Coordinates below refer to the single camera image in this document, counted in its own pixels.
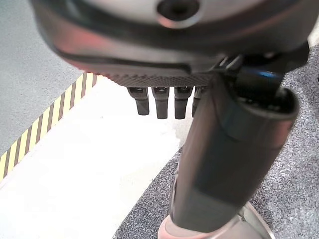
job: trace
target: speckled gray floor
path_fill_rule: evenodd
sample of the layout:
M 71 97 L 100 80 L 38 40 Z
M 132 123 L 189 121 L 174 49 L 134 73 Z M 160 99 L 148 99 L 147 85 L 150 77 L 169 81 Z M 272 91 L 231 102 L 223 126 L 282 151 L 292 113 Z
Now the speckled gray floor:
M 277 239 L 319 238 L 319 47 L 308 65 L 284 85 L 301 101 L 301 112 L 282 153 L 251 202 Z M 123 221 L 115 239 L 155 239 L 168 214 L 170 185 L 180 152 L 166 165 Z
M 0 1 L 0 155 L 81 72 L 40 38 L 27 0 Z

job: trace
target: striped floor tape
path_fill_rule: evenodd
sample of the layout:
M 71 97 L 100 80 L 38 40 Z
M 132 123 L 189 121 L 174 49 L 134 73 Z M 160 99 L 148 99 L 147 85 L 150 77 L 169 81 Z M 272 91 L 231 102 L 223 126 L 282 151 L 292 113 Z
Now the striped floor tape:
M 24 156 L 83 98 L 102 76 L 82 74 L 13 143 L 0 158 L 0 182 L 23 160 Z

